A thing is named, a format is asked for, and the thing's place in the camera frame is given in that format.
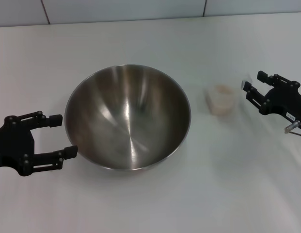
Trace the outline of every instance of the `cable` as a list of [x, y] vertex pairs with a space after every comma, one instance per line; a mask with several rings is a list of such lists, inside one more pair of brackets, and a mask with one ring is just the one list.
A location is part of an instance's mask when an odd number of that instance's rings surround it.
[[295, 133], [295, 132], [289, 132], [289, 133], [292, 133], [292, 134], [294, 134], [294, 135], [298, 135], [298, 136], [301, 137], [301, 134], [300, 134], [300, 133]]

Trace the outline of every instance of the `bowl rim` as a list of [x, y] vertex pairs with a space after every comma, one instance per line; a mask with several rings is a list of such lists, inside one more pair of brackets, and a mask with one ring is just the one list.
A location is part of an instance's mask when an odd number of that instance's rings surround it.
[[142, 169], [148, 169], [152, 166], [155, 166], [159, 163], [161, 163], [162, 161], [166, 160], [167, 158], [169, 158], [172, 154], [175, 153], [175, 151], [178, 150], [178, 148], [183, 144], [183, 142], [185, 141], [187, 135], [188, 135], [188, 132], [189, 132], [189, 129], [190, 129], [190, 126], [191, 126], [191, 106], [190, 106], [190, 102], [188, 100], [188, 97], [185, 93], [185, 91], [182, 89], [182, 87], [178, 84], [178, 82], [176, 82], [172, 77], [170, 77], [169, 75], [167, 75], [166, 73], [158, 70], [158, 69], [155, 69], [155, 68], [152, 68], [152, 67], [148, 67], [148, 66], [144, 66], [144, 65], [137, 65], [137, 64], [122, 64], [122, 65], [114, 65], [114, 66], [111, 66], [111, 67], [107, 67], [107, 68], [104, 68], [104, 69], [101, 69], [93, 74], [91, 74], [90, 76], [88, 76], [87, 78], [85, 78], [75, 89], [74, 91], [72, 92], [72, 94], [70, 95], [68, 101], [67, 101], [67, 104], [66, 104], [66, 107], [65, 107], [65, 113], [64, 113], [64, 126], [65, 126], [65, 132], [66, 132], [66, 135], [68, 137], [68, 140], [70, 141], [70, 143], [73, 145], [73, 142], [72, 142], [72, 139], [70, 138], [69, 134], [68, 134], [68, 131], [67, 131], [67, 125], [66, 125], [66, 116], [67, 116], [67, 107], [73, 97], [73, 95], [75, 94], [75, 92], [77, 91], [77, 89], [84, 83], [86, 82], [89, 78], [91, 78], [92, 76], [96, 75], [97, 73], [99, 72], [102, 72], [106, 69], [111, 69], [111, 68], [114, 68], [114, 67], [122, 67], [122, 66], [138, 66], [138, 67], [145, 67], [145, 68], [150, 68], [150, 69], [153, 69], [161, 74], [163, 74], [164, 76], [166, 76], [167, 78], [169, 78], [173, 83], [176, 84], [176, 86], [180, 89], [180, 91], [182, 92], [182, 94], [185, 96], [185, 99], [187, 101], [187, 104], [188, 104], [188, 108], [189, 108], [189, 123], [188, 123], [188, 127], [187, 127], [187, 131], [182, 139], [182, 141], [178, 144], [178, 146], [175, 148], [175, 150], [173, 150], [169, 155], [167, 155], [166, 157], [164, 157], [163, 159], [153, 163], [153, 164], [150, 164], [150, 165], [147, 165], [147, 166], [143, 166], [143, 167], [139, 167], [139, 168], [135, 168], [135, 169], [129, 169], [129, 168], [125, 168], [125, 169], [121, 169], [121, 168], [112, 168], [112, 167], [107, 167], [107, 166], [103, 166], [101, 165], [100, 163], [97, 163], [93, 160], [91, 160], [90, 158], [88, 158], [87, 156], [85, 156], [84, 154], [82, 154], [81, 152], [78, 151], [78, 153], [84, 157], [85, 159], [87, 159], [88, 161], [94, 163], [94, 164], [97, 164], [99, 165], [100, 167], [102, 168], [105, 168], [105, 169], [108, 169], [108, 170], [118, 170], [118, 171], [135, 171], [135, 170], [142, 170]]

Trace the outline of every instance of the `small plastic container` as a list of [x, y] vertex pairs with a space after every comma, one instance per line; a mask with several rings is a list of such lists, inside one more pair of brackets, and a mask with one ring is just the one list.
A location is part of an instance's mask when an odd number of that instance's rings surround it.
[[206, 90], [206, 102], [213, 115], [223, 116], [231, 112], [236, 104], [236, 91], [224, 84]]

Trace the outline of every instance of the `tile grout line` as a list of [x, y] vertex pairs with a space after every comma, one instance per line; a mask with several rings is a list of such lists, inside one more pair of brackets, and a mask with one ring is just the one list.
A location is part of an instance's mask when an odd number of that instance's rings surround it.
[[202, 15], [202, 17], [204, 17], [204, 16], [205, 16], [206, 4], [207, 4], [207, 0], [205, 0], [205, 4], [204, 4], [204, 10], [203, 10], [203, 15]]
[[49, 17], [48, 17], [48, 15], [47, 15], [47, 11], [46, 11], [46, 9], [45, 9], [44, 2], [43, 2], [43, 0], [40, 0], [40, 2], [42, 3], [42, 6], [43, 6], [43, 9], [44, 9], [44, 12], [45, 12], [45, 15], [46, 15], [46, 18], [47, 18], [48, 24], [50, 24]]

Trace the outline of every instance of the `white tiled wall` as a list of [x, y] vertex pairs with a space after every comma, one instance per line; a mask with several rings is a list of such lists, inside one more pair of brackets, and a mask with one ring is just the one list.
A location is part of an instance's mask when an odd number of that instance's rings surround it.
[[[0, 0], [0, 27], [200, 17], [205, 0]], [[301, 0], [207, 0], [205, 16], [301, 12]]]
[[43, 0], [50, 23], [200, 17], [205, 0]]
[[301, 0], [207, 0], [205, 16], [301, 12]]
[[0, 0], [0, 27], [48, 24], [40, 0]]

